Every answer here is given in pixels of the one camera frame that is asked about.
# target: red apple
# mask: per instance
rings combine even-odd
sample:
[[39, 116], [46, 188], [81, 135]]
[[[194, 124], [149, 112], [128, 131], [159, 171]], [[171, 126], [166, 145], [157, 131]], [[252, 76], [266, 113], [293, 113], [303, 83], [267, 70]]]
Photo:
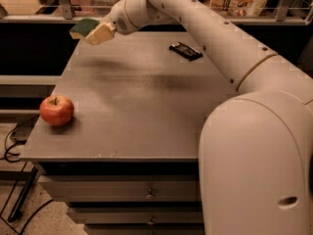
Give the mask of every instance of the red apple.
[[63, 95], [45, 98], [39, 108], [40, 116], [53, 126], [62, 126], [69, 122], [74, 114], [72, 101]]

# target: desk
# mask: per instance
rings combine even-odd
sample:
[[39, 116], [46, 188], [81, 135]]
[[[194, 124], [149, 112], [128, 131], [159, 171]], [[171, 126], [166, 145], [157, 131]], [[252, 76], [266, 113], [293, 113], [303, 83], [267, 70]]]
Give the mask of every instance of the desk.
[[204, 56], [170, 51], [187, 32], [136, 32], [79, 42], [55, 87], [73, 120], [41, 118], [21, 154], [39, 183], [89, 234], [203, 234], [198, 143], [209, 114], [236, 96]]

